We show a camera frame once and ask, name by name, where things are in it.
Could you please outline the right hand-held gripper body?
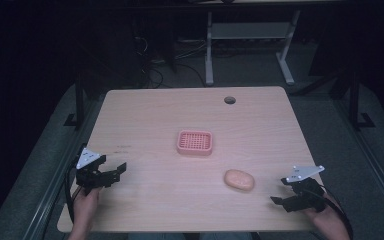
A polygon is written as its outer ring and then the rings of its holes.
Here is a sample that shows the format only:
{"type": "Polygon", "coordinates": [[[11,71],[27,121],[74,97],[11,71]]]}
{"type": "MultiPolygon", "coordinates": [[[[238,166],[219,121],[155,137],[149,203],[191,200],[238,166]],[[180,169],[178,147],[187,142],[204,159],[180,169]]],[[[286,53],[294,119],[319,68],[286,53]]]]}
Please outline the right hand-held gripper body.
{"type": "Polygon", "coordinates": [[[295,196],[303,198],[317,212],[321,212],[326,208],[324,193],[320,184],[313,178],[313,175],[319,174],[325,168],[319,166],[294,166],[292,172],[285,178],[289,178],[290,182],[297,182],[296,185],[290,186],[295,196]]]}

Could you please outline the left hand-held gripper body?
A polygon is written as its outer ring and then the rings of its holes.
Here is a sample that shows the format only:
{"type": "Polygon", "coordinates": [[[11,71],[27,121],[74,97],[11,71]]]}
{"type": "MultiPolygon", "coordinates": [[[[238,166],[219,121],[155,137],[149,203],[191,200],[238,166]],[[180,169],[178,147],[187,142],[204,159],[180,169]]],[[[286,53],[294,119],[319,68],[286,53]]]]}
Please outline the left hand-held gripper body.
{"type": "Polygon", "coordinates": [[[83,187],[88,195],[92,189],[108,187],[111,175],[100,172],[99,166],[106,162],[106,156],[84,147],[76,164],[76,184],[83,187]]]}

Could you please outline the peach soap bar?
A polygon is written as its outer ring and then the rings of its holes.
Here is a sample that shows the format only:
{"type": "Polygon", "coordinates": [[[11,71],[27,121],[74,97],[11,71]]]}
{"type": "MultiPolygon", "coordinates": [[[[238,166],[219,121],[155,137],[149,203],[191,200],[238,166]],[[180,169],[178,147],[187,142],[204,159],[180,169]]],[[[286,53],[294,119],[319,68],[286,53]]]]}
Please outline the peach soap bar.
{"type": "Polygon", "coordinates": [[[251,174],[237,169],[227,170],[224,182],[226,185],[242,191],[251,191],[255,186],[255,180],[251,174]]]}

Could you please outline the pink soap dish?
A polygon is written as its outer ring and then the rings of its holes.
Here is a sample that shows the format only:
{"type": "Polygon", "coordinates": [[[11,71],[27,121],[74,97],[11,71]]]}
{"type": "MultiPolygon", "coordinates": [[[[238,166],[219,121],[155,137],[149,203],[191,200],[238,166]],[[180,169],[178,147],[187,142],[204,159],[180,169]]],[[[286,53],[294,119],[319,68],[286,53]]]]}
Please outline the pink soap dish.
{"type": "Polygon", "coordinates": [[[208,131],[182,130],[178,134],[176,149],[181,155],[209,156],[213,137],[208,131]]]}

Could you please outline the person's right hand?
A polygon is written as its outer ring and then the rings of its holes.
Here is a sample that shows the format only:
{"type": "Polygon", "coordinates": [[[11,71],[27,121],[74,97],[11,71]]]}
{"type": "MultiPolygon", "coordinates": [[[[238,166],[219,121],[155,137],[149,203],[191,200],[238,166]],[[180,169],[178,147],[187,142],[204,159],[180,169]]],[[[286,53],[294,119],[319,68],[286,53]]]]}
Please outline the person's right hand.
{"type": "Polygon", "coordinates": [[[323,235],[328,229],[346,230],[346,227],[342,222],[342,220],[340,219],[340,216],[330,206],[327,206],[321,212],[317,212],[316,210],[309,208],[309,209],[303,210],[302,213],[309,218],[312,224],[323,235]]]}

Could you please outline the person's left hand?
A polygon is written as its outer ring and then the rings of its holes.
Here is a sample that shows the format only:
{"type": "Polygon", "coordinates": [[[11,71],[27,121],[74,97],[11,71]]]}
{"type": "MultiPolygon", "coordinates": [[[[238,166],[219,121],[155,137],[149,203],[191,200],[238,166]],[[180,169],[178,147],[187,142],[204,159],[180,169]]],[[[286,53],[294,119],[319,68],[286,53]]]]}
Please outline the person's left hand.
{"type": "Polygon", "coordinates": [[[76,189],[73,195],[73,231],[86,233],[91,230],[93,218],[98,207],[100,191],[100,188],[95,188],[86,193],[83,187],[76,189]]]}

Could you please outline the black metal stand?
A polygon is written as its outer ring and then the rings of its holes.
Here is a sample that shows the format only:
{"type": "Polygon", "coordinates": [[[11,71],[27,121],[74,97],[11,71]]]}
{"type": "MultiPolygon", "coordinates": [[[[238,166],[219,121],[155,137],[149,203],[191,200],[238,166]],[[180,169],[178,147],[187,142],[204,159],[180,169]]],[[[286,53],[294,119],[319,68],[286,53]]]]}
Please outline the black metal stand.
{"type": "Polygon", "coordinates": [[[79,75],[75,80],[75,112],[70,113],[65,122],[65,126],[74,127],[79,130],[85,119],[85,103],[84,103],[84,84],[83,77],[79,75]]]}
{"type": "Polygon", "coordinates": [[[375,126],[374,122],[367,113],[359,112],[359,93],[359,76],[356,71],[352,70],[349,80],[348,119],[356,131],[359,131],[361,128],[373,128],[375,126]]]}

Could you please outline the white metal desk frame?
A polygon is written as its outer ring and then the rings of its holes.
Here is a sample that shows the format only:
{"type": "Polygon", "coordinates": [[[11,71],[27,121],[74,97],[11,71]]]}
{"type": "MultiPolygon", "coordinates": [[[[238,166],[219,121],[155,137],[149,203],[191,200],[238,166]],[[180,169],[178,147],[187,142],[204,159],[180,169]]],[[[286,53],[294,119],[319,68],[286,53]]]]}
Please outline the white metal desk frame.
{"type": "Polygon", "coordinates": [[[212,43],[214,40],[256,40],[283,39],[283,48],[276,53],[278,65],[287,85],[295,81],[287,63],[287,54],[300,17],[300,10],[295,10],[289,22],[262,23],[214,23],[213,14],[207,14],[206,55],[205,55],[205,84],[214,85],[212,43]]]}

